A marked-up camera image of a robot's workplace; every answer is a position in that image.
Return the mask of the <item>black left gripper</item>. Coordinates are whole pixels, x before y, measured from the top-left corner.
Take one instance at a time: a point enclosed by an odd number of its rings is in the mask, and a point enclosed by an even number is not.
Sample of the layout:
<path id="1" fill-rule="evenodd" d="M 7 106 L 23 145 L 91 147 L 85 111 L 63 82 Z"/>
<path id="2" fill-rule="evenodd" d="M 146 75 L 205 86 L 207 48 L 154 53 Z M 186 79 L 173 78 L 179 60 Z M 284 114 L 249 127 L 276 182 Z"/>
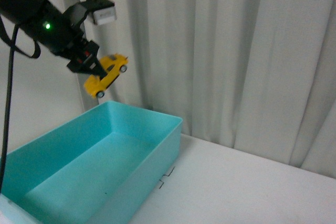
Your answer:
<path id="1" fill-rule="evenodd" d="M 105 77 L 107 72 L 97 58 L 99 46 L 87 41 L 83 34 L 57 34 L 54 38 L 54 54 L 68 59 L 67 67 L 75 73 Z"/>

